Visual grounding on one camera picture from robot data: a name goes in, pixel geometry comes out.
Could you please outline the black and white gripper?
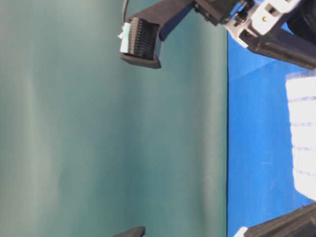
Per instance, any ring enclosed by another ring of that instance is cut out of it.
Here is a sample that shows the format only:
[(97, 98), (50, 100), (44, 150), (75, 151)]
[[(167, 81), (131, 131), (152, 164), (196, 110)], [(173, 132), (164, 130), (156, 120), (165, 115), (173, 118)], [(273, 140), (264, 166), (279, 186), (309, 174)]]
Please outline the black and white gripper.
[[(195, 0), (194, 9), (213, 25), (223, 25), (252, 53), (316, 68), (315, 0)], [(271, 31), (288, 14), (292, 34), (283, 29)]]

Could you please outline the white near gripper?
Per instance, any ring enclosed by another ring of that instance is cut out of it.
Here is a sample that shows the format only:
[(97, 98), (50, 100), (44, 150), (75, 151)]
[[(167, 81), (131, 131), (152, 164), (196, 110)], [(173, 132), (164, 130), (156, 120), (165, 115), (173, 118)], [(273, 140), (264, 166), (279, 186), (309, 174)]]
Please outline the white near gripper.
[(314, 237), (316, 235), (316, 205), (311, 203), (250, 227), (241, 227), (234, 237)]

